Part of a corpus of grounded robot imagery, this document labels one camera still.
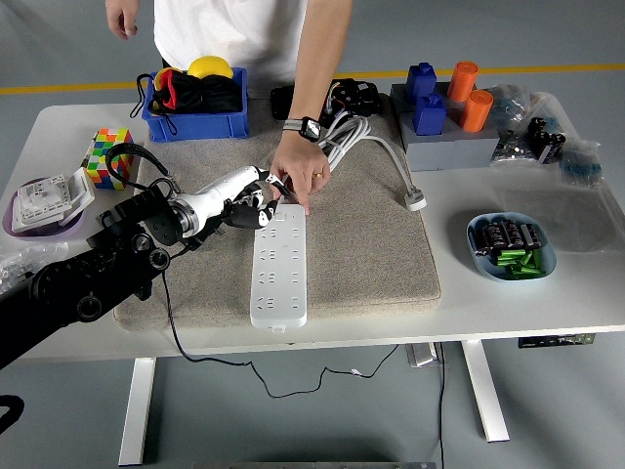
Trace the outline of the person's right hand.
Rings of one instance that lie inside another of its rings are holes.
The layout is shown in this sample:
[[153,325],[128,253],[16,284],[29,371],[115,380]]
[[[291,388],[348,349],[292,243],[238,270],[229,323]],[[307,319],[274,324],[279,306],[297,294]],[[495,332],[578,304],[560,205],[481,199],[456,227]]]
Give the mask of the person's right hand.
[[135,36],[138,31],[136,19],[141,8],[141,1],[105,0],[104,3],[109,30],[122,40]]

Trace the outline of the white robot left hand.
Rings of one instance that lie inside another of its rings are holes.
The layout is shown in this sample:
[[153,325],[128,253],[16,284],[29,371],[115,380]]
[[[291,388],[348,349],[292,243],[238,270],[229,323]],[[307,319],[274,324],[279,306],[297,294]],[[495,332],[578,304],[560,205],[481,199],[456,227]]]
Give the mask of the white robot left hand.
[[291,195],[277,176],[256,166],[238,168],[195,194],[179,194],[175,202],[187,219],[182,224],[183,237],[197,235],[204,229],[208,219],[224,212],[227,200],[234,202],[247,186],[259,181],[274,185],[286,197]]

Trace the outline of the person's left hand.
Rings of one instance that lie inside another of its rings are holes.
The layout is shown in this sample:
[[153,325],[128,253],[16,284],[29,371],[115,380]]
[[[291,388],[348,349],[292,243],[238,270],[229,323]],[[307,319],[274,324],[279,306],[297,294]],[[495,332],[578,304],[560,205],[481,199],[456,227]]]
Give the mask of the person's left hand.
[[274,153],[271,173],[290,178],[295,199],[310,215],[310,198],[321,191],[330,180],[331,171],[326,155],[317,143],[312,143],[294,131],[283,131]]

